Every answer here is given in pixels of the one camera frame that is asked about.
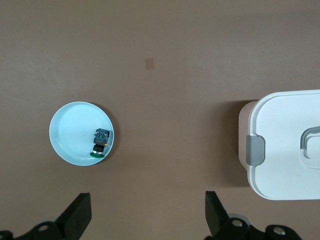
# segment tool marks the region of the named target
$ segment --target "plate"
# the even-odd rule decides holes
[[[102,158],[90,156],[97,129],[110,131]],[[49,137],[53,149],[63,160],[78,166],[89,166],[102,161],[109,154],[114,143],[114,127],[108,115],[99,107],[76,101],[64,105],[54,114]]]

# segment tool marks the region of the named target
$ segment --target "plastic container with lid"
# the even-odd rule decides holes
[[[245,105],[239,159],[263,198],[320,199],[320,90],[277,92]]]

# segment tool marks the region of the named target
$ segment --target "white lid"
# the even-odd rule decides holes
[[[320,90],[305,90],[273,93],[253,107],[248,133],[264,140],[264,160],[248,166],[248,179],[262,197],[320,199],[319,106]]]

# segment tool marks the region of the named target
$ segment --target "gray latch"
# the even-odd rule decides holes
[[[261,136],[246,136],[246,163],[258,166],[265,160],[265,140]]]

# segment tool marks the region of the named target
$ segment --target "light blue plate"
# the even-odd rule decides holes
[[[110,131],[103,158],[90,156],[97,129]],[[62,159],[74,165],[89,166],[102,161],[109,154],[114,144],[114,127],[107,114],[99,107],[76,101],[64,105],[54,114],[49,137],[53,149]]]

